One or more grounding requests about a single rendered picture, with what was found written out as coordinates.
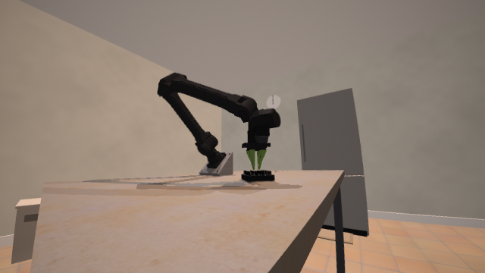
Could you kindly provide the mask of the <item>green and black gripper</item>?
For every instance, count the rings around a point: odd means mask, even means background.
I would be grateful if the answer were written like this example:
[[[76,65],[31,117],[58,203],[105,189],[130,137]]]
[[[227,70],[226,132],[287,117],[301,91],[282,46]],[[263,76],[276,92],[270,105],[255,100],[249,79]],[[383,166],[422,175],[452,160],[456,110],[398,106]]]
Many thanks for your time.
[[[266,153],[266,148],[270,146],[271,146],[271,143],[243,143],[242,144],[242,148],[247,148],[246,153],[252,163],[253,170],[255,170],[255,151],[257,151],[258,170],[260,170],[262,160]],[[261,155],[261,159],[260,159],[260,155]]]

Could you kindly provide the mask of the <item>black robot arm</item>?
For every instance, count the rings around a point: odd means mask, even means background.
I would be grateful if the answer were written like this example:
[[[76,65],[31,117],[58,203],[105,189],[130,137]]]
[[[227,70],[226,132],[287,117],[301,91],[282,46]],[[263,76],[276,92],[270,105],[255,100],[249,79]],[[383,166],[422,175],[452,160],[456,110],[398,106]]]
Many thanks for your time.
[[[221,107],[241,118],[243,123],[248,122],[248,143],[267,143],[270,128],[280,126],[280,116],[274,108],[258,110],[256,101],[248,96],[226,93],[187,80],[186,75],[179,73],[172,73],[160,79],[157,94],[171,105],[187,126],[196,140],[197,150],[202,155],[208,156],[208,164],[206,165],[208,168],[217,168],[225,158],[226,153],[215,149],[215,146],[218,145],[217,138],[201,128],[178,93]]]

